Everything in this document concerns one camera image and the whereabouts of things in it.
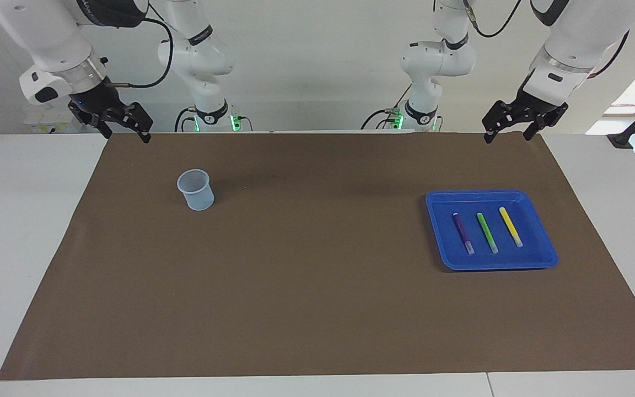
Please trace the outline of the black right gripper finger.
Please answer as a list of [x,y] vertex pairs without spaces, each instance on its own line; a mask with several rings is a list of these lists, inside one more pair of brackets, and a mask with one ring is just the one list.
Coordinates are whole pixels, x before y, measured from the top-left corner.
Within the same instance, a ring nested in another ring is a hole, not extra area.
[[153,124],[151,116],[148,115],[141,103],[131,103],[124,106],[123,125],[125,128],[134,131],[144,144],[151,141],[150,129]]
[[106,115],[104,114],[91,114],[90,126],[96,129],[104,138],[111,138],[113,131],[106,123]]

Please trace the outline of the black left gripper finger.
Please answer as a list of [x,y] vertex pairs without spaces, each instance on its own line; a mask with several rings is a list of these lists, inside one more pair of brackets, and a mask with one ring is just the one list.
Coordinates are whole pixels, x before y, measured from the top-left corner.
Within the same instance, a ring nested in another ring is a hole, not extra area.
[[504,101],[496,101],[482,118],[482,124],[486,132],[484,141],[487,144],[491,144],[499,132],[518,124],[518,118],[518,106],[507,104]]
[[536,110],[528,110],[528,113],[531,116],[531,123],[523,132],[523,138],[526,141],[531,141],[540,131],[547,127],[554,127],[568,108],[569,105],[567,103],[563,103],[561,106],[557,106],[554,110],[547,111],[545,113]]

